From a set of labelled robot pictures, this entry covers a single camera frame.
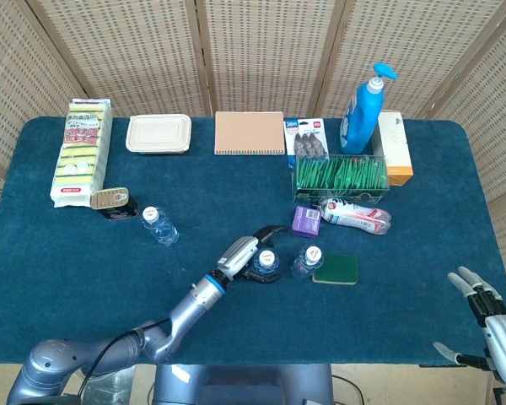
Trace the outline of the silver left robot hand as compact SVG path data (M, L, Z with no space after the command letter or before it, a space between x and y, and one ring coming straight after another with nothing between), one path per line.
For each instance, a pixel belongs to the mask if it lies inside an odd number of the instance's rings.
M287 231L288 227L284 225L267 225L251 236L240 237L219 258L218 270L229 280L245 278L259 284L275 283L281 274L277 270L279 259L273 250L272 237ZM261 264L263 251L273 254L273 260L267 265Z

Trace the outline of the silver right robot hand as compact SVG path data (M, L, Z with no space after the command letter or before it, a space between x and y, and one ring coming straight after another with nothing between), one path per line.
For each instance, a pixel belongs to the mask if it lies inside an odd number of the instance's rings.
M482 330L485 355L479 357L456 352L441 342L435 342L434 348L456 365L491 371L506 386L506 305L502 295L467 267L448 273L448 279L465 297Z

